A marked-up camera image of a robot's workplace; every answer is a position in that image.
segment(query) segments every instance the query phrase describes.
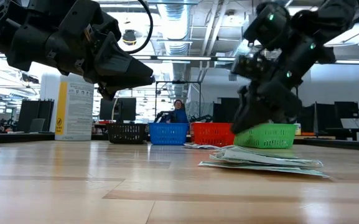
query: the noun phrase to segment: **ceiling pipe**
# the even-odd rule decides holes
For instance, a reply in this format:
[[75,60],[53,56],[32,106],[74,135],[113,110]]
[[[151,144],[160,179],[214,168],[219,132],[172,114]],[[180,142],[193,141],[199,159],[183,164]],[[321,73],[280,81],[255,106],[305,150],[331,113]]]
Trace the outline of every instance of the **ceiling pipe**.
[[200,80],[201,83],[204,82],[205,75],[207,74],[208,69],[210,69],[210,66],[211,66],[211,62],[207,62],[207,66],[205,67],[205,69],[203,71],[203,75],[202,75],[201,80]]
[[220,11],[220,15],[219,15],[219,18],[218,18],[218,22],[217,22],[217,24],[215,26],[214,33],[212,34],[210,45],[208,46],[207,56],[210,56],[211,53],[212,53],[212,48],[214,48],[214,44],[215,44],[215,41],[216,41],[216,39],[218,37],[218,33],[219,33],[220,27],[222,25],[223,18],[225,17],[225,13],[226,13],[226,9],[228,7],[228,4],[229,4],[229,0],[224,0],[223,1],[221,11]]
[[293,0],[288,1],[288,2],[286,3],[286,5],[284,5],[284,7],[289,7],[289,6],[291,5],[292,1],[293,1]]
[[205,31],[205,37],[204,37],[203,47],[200,56],[204,56],[205,50],[207,49],[208,40],[210,39],[210,35],[212,31],[212,26],[214,25],[215,22],[215,15],[217,14],[218,11],[218,4],[219,4],[219,0],[213,0],[212,9],[211,9],[211,18],[210,21],[208,22],[207,29]]
[[[164,21],[163,36],[167,40],[175,42],[164,42],[166,53],[170,56],[186,56],[189,54],[190,6],[181,4],[165,4],[157,6]],[[173,63],[172,72],[174,80],[183,80],[187,72],[184,63]],[[174,86],[174,95],[182,96],[183,88]]]

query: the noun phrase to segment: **black basket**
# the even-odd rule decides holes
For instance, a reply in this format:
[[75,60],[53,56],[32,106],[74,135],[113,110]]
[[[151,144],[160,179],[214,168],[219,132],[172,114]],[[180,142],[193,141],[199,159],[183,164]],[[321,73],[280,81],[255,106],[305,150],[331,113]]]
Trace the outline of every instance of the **black basket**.
[[146,124],[106,124],[109,141],[115,144],[143,144]]

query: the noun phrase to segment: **stack of paper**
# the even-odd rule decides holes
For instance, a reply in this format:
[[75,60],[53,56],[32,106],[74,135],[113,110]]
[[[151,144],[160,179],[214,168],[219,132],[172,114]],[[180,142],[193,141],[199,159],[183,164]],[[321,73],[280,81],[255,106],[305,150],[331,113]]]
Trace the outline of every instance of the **stack of paper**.
[[210,146],[210,145],[198,145],[198,144],[185,144],[184,146],[187,149],[220,149],[218,146]]
[[278,156],[239,146],[226,146],[216,149],[215,154],[210,155],[210,159],[216,162],[201,162],[199,166],[269,170],[328,177],[322,172],[313,170],[313,168],[323,167],[320,161]]

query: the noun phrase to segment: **plastic basket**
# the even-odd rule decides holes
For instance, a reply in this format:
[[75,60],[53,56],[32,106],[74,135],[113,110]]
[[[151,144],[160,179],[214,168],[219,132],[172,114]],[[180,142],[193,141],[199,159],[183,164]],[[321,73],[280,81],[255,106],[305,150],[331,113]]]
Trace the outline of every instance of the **plastic basket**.
[[106,124],[109,141],[115,144],[143,144],[146,124]]
[[230,131],[230,123],[192,123],[192,141],[200,145],[233,145],[235,135]]
[[235,145],[260,149],[287,149],[292,146],[297,126],[294,124],[262,124],[238,134]]
[[188,124],[149,123],[150,141],[155,145],[181,146],[186,143]]

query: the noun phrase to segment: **green basket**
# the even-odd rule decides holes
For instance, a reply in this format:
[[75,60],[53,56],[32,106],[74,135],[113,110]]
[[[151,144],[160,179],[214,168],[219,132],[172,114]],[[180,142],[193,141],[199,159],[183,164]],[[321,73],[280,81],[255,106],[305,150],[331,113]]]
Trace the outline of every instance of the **green basket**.
[[288,149],[294,142],[294,124],[262,124],[235,138],[235,145],[260,149]]

